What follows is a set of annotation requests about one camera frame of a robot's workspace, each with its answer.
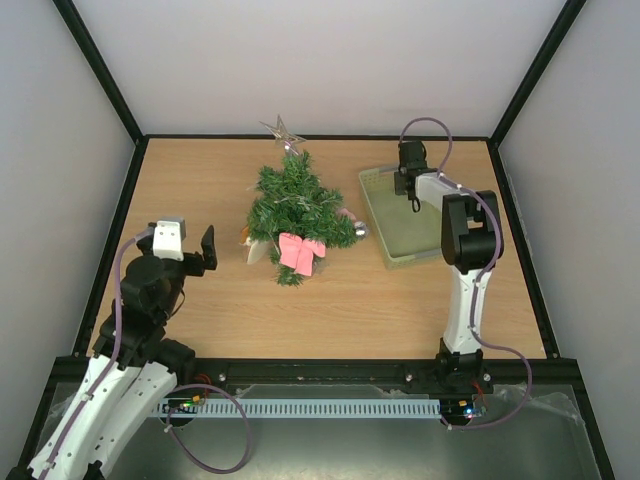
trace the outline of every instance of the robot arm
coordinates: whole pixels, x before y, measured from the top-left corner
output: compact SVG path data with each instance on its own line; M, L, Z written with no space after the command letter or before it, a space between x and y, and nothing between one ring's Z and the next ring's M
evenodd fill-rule
M150 226L153 235L138 242L143 255L128 265L121 282L122 336L117 361L109 367L116 341L114 303L62 421L29 469L14 469L9 479L81 480L88 468L97 471L95 478L106 478L152 407L178 383L190 380L195 352L163 340L164 327L185 277L202 276L205 270L217 267L213 227L202 239L200 254L182 252L184 220L168 218ZM90 393L103 372L104 379ZM56 446L57 454L52 454Z
M442 212L441 249L451 266L453 288L449 322L442 338L445 351L441 353L481 354L480 344L471 334L469 320L474 283L480 271L489 265L496 248L493 225L472 196L461 192L459 186L444 179L436 169L428 167L422 142L401 143L399 150L400 166L394 178L396 194L407 195L414 212L420 211L421 203L428 203ZM491 191L477 193L499 221L496 194ZM478 333L490 276L490 271L485 273L478 283L474 317Z

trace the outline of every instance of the ornament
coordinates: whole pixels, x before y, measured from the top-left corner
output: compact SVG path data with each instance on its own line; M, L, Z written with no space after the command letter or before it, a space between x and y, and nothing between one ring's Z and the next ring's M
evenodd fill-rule
M282 121L282 118L280 118L280 115L278 115L278 120L276 124L277 126L275 127L271 125L267 125L264 122L260 122L260 123L262 123L267 128L267 130L269 130L273 134L273 136L276 137L276 146L280 146L284 144L284 149L287 153L291 153L296 157L300 155L298 150L296 150L295 145L298 143L304 142L305 139L302 137L299 137L298 135L289 133L287 131L287 127L284 126L284 122Z
M356 237L358 237L358 240L362 240L369 236L369 227L367 227L366 223L357 221L353 224L353 228L356 229Z

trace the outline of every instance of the small christmas tree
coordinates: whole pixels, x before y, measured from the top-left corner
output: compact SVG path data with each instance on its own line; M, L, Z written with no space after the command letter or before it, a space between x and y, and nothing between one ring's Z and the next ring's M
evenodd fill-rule
M300 285L304 275L280 263L280 234L290 234L303 240L323 244L326 248L347 248L356 243L357 236L348 216L338 210L343 198L337 189L320 185L311 171L311 156L285 155L283 170L264 166L256 189L262 193L249 211L249 236L254 241L273 241L271 262L278 267L280 285ZM313 254L313 264L320 261Z

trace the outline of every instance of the wooden table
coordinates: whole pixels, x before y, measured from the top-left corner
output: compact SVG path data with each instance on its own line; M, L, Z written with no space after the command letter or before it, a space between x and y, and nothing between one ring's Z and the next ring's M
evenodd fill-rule
M427 142L430 162L442 158L445 142ZM397 143L307 141L324 185L342 190L347 207L365 217L358 173L397 163ZM447 322L451 273L442 260L387 271L375 238L347 250L330 250L328 266L300 288L280 287L265 257L246 265L240 231L256 193L260 166L280 166L283 151L272 140L153 139L124 227L123 239L162 216L186 219L185 251L200 250L213 224L219 267L188 278L186 302L169 322L167 336L199 357L414 359L432 358ZM456 142L447 165L456 181L498 191L484 142ZM505 253L491 278L483 337L522 351L544 352L507 218ZM129 249L123 268L139 253ZM113 281L98 316L109 313ZM486 351L485 358L506 358Z

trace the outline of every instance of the green tray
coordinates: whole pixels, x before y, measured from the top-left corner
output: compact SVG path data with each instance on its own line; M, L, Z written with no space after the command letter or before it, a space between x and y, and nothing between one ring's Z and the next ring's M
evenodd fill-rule
M424 202L420 212L414 213L407 197L395 194L393 172L396 169L373 168L358 175L369 224L375 229L384 264L389 270L441 255L442 214Z

